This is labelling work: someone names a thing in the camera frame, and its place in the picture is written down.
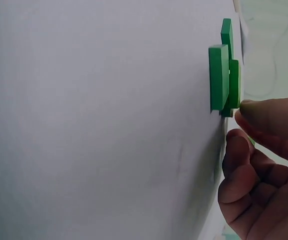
human hand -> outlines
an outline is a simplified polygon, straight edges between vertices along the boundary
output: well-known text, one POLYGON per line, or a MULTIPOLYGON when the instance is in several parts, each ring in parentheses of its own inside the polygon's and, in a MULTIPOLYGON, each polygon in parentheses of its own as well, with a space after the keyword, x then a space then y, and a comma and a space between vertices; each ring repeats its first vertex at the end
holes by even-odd
POLYGON ((244 131, 227 134, 221 211, 242 240, 288 240, 288 167, 247 137, 288 160, 288 98, 243 102, 235 118, 244 131))

white wall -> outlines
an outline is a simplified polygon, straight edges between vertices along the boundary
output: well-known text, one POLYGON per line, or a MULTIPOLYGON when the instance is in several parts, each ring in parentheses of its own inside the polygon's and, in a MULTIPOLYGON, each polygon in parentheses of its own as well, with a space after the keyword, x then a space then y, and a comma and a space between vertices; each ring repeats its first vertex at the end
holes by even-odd
POLYGON ((225 133, 208 47, 233 16, 230 0, 0 0, 0 240, 198 236, 225 133))

finger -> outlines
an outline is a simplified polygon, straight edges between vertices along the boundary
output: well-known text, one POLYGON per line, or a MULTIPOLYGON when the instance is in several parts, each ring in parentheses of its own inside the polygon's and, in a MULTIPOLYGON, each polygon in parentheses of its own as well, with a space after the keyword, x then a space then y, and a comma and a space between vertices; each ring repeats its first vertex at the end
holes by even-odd
POLYGON ((255 169, 262 182, 282 187, 288 182, 288 167, 276 164, 273 160, 256 150, 250 159, 250 163, 255 169))
POLYGON ((271 229, 288 217, 288 187, 279 189, 249 233, 249 239, 264 239, 271 229))
POLYGON ((236 112, 235 119, 239 126, 258 144, 266 147, 278 156, 288 160, 288 140, 257 131, 245 120, 239 111, 236 112))
POLYGON ((254 145, 250 142, 250 139, 249 137, 247 136, 247 134, 241 130, 241 129, 233 129, 233 130, 230 130, 228 133, 227 133, 227 136, 226 136, 226 140, 227 142, 229 142, 229 140, 233 137, 243 137, 244 139, 246 139, 246 141, 248 142, 248 146, 249 146, 249 150, 250 150, 250 155, 253 154, 254 150, 255 150, 255 147, 254 145))
POLYGON ((253 200, 249 194, 233 203, 219 203, 220 210, 228 224, 235 221, 241 214, 251 207, 253 200))
POLYGON ((227 140, 226 154, 223 160, 223 172, 226 178, 241 165, 250 163, 249 144, 242 136, 227 140))
POLYGON ((242 102, 240 113, 257 131, 288 140, 288 98, 242 102))
POLYGON ((229 226, 237 233, 241 239, 248 239, 248 234, 251 231, 252 226, 255 224, 262 213, 263 209, 260 206, 257 204, 252 204, 235 221, 230 223, 229 226))
POLYGON ((251 191, 250 196, 254 203, 258 204, 262 208, 265 208, 277 190, 277 187, 261 182, 251 191))
POLYGON ((240 166, 220 184, 218 202, 223 204, 236 202, 247 195, 258 182, 259 178, 250 164, 240 166))

